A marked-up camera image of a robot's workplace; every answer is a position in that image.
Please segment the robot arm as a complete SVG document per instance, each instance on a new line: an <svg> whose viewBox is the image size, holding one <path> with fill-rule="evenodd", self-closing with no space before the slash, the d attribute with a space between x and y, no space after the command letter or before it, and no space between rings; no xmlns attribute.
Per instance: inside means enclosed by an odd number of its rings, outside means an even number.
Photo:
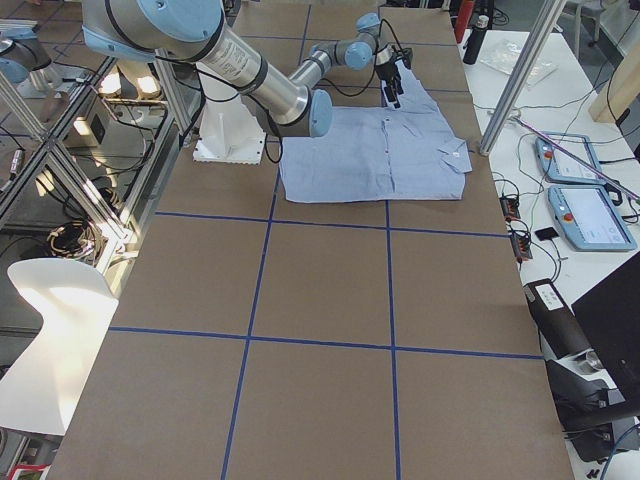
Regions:
<svg viewBox="0 0 640 480"><path fill-rule="evenodd" d="M50 64L49 54L32 30L18 28L1 34L1 73L12 84L25 81L30 73Z"/></svg>
<svg viewBox="0 0 640 480"><path fill-rule="evenodd" d="M262 109L262 124L277 137L321 137L329 131L333 105L317 83L331 69L361 70L372 65L386 99L400 105L401 67L413 59L385 21L375 13L360 17L353 39L327 41L285 75L226 23L219 1L85 1L82 4L86 45L105 56L149 63L164 49L174 61L203 63L223 83L250 97Z"/></svg>

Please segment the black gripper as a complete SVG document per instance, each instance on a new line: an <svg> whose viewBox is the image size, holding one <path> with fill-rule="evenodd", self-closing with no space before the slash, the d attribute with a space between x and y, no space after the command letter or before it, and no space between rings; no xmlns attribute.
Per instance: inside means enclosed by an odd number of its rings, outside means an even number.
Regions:
<svg viewBox="0 0 640 480"><path fill-rule="evenodd" d="M397 66L401 62L405 68L411 69L413 49L410 47L395 47L386 45L375 57L375 73L384 83L383 91L388 106L398 109L400 96L404 93L401 75Z"/></svg>

